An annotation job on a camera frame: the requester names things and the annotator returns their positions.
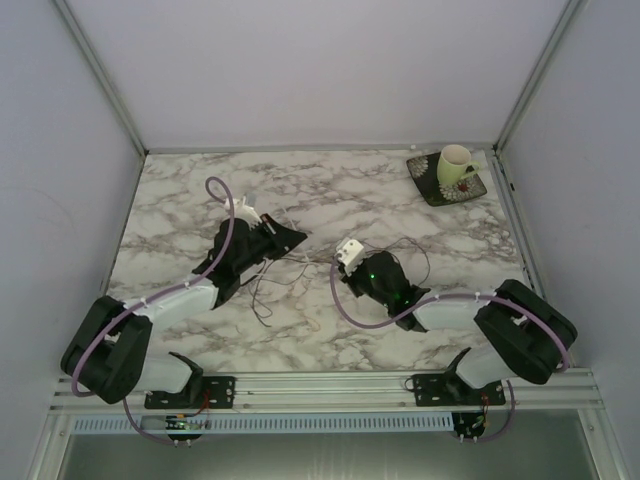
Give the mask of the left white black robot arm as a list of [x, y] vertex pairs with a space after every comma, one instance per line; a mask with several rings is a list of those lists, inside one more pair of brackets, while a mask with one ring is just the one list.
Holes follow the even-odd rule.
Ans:
[[239, 290], [247, 270], [283, 258], [307, 237], [268, 214], [223, 221], [204, 260], [176, 285], [127, 301], [98, 298], [64, 352], [61, 370], [74, 386], [85, 388], [84, 395], [107, 404], [144, 391], [148, 408], [199, 406], [209, 387], [202, 368], [176, 352], [152, 357], [151, 337], [221, 307]]

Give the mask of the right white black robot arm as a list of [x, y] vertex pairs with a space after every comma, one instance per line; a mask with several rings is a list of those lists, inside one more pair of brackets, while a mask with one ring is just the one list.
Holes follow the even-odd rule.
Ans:
[[330, 288], [344, 283], [356, 297], [381, 305], [386, 320], [352, 325], [368, 330], [395, 325], [404, 331], [456, 330], [480, 334], [482, 347], [458, 353], [425, 393], [447, 405], [478, 402], [490, 385], [520, 378], [544, 385], [569, 367], [575, 326], [523, 283], [505, 280], [490, 293], [441, 293], [412, 284], [388, 251], [368, 254], [357, 242], [338, 248]]

